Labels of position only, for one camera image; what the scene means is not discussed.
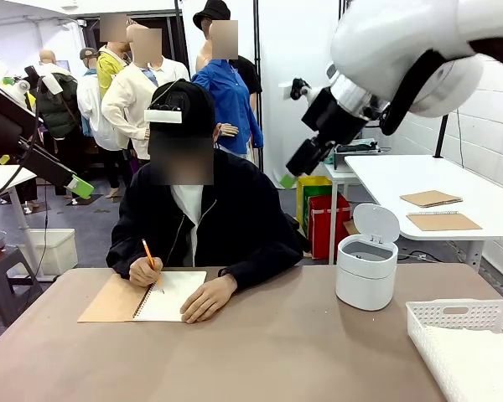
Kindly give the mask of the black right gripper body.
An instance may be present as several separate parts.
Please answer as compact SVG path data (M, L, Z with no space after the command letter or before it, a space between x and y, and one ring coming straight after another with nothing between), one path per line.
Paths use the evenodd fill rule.
M356 137L367 120L346 111L332 96L330 88L324 87L309 104L302 122L315 132L312 139L315 145L345 145Z

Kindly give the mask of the person's left hand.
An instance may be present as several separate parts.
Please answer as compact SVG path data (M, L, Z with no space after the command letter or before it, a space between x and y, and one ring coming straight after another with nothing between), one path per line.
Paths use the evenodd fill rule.
M231 299L236 288L236 280L232 275L205 282L181 307L181 321L192 324L209 320Z

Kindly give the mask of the person's right hand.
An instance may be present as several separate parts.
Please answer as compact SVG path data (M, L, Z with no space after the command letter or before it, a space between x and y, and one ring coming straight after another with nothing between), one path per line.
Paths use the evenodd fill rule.
M129 281L136 286L147 287L161 279L163 263L158 257L141 257L129 268Z

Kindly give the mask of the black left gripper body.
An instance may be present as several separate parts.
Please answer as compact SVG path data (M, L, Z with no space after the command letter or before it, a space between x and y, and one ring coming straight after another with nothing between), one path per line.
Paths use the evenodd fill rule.
M32 111L0 90L0 147L16 147L20 138L28 140L39 123Z

